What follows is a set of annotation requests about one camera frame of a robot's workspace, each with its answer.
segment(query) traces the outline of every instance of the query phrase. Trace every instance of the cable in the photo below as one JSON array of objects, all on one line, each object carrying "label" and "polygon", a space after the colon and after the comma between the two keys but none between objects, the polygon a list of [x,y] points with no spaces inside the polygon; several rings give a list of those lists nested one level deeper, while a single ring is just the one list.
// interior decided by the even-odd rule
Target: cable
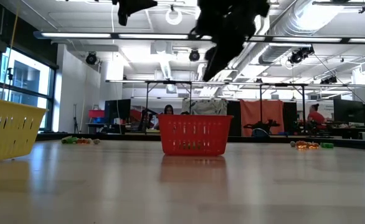
[{"label": "cable", "polygon": [[[324,65],[324,67],[326,68],[326,69],[328,69],[328,72],[330,72],[330,74],[332,74],[332,76],[335,76],[335,78],[339,81],[339,82],[341,82],[342,84],[344,84],[336,75],[334,75],[334,73],[324,64],[324,62],[320,59],[320,58],[318,58],[318,56],[316,55],[316,54],[314,54],[314,56]],[[359,100],[361,100],[362,101],[362,103],[364,103],[365,104],[365,101],[363,100],[363,99],[361,99],[357,94],[355,94],[353,91],[352,91],[352,89],[350,89],[348,86],[346,86],[346,88],[354,95],[354,96],[356,96]]]},{"label": "cable", "polygon": [[114,25],[114,22],[113,22],[113,7],[114,7],[114,5],[112,5],[112,10],[111,10],[110,17],[112,19],[112,32],[114,33],[115,32],[115,25]]},{"label": "cable", "polygon": [[82,107],[82,119],[80,120],[79,133],[82,132],[82,125],[83,125],[83,116],[84,116],[84,107],[85,107],[85,93],[86,93],[86,90],[87,90],[88,69],[90,69],[90,67],[88,65],[86,65],[86,67],[85,67],[85,81],[84,81],[84,97],[83,97],[83,107]]},{"label": "cable", "polygon": [[[21,9],[21,1],[18,1],[18,6],[17,6],[17,9],[16,9],[16,15],[15,15],[15,22],[14,22],[14,29],[12,31],[12,37],[11,37],[11,44],[10,44],[10,48],[9,48],[9,55],[8,55],[8,61],[7,61],[7,69],[8,69],[8,66],[9,66],[9,61],[11,60],[11,53],[12,53],[12,46],[14,46],[14,38],[15,38],[15,33],[16,33],[16,24],[18,23],[18,17],[19,17],[19,10]],[[2,84],[2,97],[4,97],[5,99],[5,96],[4,96],[4,90],[5,90],[5,87],[6,87],[6,77],[7,75],[5,74],[4,76],[4,83]]]}]

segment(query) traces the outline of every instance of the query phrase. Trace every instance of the green toy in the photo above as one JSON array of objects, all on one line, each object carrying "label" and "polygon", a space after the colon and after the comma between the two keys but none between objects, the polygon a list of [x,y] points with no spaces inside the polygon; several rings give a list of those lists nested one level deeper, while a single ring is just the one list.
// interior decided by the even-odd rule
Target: green toy
[{"label": "green toy", "polygon": [[334,145],[333,143],[321,143],[321,147],[324,148],[324,149],[333,149],[334,148]]},{"label": "green toy", "polygon": [[68,136],[68,137],[61,139],[61,142],[62,142],[62,144],[75,144],[75,143],[77,143],[77,140],[78,140],[77,137]]}]

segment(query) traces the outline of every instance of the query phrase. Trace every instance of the plastic basket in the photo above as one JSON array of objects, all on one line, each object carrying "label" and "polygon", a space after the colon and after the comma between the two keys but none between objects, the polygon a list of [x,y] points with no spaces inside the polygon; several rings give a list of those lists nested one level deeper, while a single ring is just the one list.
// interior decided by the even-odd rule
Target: plastic basket
[{"label": "plastic basket", "polygon": [[0,100],[0,160],[31,152],[46,111]]},{"label": "plastic basket", "polygon": [[159,115],[163,152],[180,156],[218,156],[225,153],[233,116]]},{"label": "plastic basket", "polygon": [[89,118],[104,118],[105,111],[104,110],[89,110],[88,117]]}]

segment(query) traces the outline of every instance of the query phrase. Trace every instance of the yellow basket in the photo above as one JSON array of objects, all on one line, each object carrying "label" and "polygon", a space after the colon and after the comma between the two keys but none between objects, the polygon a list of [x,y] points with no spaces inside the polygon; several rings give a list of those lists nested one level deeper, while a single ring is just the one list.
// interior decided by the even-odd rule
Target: yellow basket
[{"label": "yellow basket", "polygon": [[0,100],[0,160],[31,153],[46,111]]}]

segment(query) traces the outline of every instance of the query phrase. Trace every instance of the person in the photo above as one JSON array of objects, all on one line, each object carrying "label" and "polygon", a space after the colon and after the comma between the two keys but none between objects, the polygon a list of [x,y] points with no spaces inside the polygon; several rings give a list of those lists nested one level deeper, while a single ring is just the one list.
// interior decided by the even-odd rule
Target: person
[{"label": "person", "polygon": [[[167,115],[173,115],[174,114],[174,110],[173,110],[173,107],[171,105],[166,105],[164,107],[164,114],[167,114]],[[157,124],[155,124],[153,126],[153,129],[157,129],[159,130],[159,121]]]},{"label": "person", "polygon": [[308,114],[307,120],[309,122],[315,121],[317,124],[325,123],[325,118],[322,114],[318,112],[319,104],[311,105],[310,106],[310,113]]},{"label": "person", "polygon": [[169,115],[174,114],[173,107],[171,105],[166,105],[164,107],[164,113]]}]

